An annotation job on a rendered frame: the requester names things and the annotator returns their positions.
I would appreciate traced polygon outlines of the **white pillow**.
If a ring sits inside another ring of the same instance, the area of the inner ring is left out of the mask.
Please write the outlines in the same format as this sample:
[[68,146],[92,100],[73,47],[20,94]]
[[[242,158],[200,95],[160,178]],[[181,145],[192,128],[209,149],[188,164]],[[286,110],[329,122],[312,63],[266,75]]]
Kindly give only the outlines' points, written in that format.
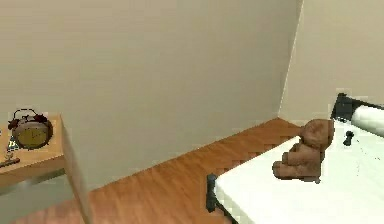
[[368,106],[358,107],[351,123],[367,132],[384,138],[384,110]]

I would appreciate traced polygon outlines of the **light wooden table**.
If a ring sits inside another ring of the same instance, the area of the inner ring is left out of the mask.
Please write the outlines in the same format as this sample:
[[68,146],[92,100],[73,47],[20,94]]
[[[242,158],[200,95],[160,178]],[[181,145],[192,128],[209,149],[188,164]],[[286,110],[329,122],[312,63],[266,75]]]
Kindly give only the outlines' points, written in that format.
[[64,169],[84,224],[93,224],[83,175],[60,114],[48,115],[53,125],[53,137],[48,145],[33,151],[17,150],[14,156],[21,161],[0,168],[0,187],[40,177]]

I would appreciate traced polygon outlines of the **brown wooden stamp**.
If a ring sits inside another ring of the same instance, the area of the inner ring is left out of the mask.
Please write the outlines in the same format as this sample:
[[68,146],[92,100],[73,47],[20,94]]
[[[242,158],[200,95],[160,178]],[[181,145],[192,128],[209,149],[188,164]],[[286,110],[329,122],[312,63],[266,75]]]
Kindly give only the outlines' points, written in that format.
[[9,159],[9,160],[0,162],[0,168],[2,168],[2,167],[6,167],[6,166],[10,166],[10,165],[13,165],[13,164],[17,164],[17,163],[19,163],[19,162],[20,162],[20,159],[19,159],[19,158]]

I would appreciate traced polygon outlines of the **small green white object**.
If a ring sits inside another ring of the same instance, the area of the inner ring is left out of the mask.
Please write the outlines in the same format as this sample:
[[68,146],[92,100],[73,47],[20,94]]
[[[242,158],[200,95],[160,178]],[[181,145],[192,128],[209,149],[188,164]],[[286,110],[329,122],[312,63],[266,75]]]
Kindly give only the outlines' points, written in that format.
[[15,138],[13,136],[10,137],[8,146],[7,146],[7,151],[8,152],[13,152],[19,149],[18,144],[15,141]]

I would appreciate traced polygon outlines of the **brown teddy bear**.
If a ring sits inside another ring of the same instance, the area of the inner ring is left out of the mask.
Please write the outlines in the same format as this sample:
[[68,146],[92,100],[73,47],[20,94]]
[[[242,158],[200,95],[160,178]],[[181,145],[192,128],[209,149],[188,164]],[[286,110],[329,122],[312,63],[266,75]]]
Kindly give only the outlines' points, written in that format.
[[301,127],[299,142],[284,152],[272,165],[273,175],[281,180],[319,182],[325,151],[334,137],[334,121],[312,119]]

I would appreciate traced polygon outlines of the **white bed black frame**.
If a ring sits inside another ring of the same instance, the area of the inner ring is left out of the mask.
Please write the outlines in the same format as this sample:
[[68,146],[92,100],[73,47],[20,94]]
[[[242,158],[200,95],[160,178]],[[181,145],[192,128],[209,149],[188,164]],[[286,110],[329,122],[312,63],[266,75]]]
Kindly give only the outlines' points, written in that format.
[[[333,142],[319,182],[280,180],[272,163],[299,142],[297,136],[219,175],[206,177],[206,209],[220,209],[232,224],[384,224],[384,138],[351,123],[360,106],[337,96],[331,118]],[[343,144],[346,132],[354,137]]]

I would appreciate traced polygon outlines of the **red round alarm clock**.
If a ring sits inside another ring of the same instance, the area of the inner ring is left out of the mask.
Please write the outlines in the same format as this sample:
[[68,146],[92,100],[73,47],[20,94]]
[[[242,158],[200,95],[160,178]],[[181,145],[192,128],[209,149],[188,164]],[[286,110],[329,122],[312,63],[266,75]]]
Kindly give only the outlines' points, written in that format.
[[8,122],[12,140],[20,149],[36,150],[49,144],[53,125],[43,114],[31,108],[17,109]]

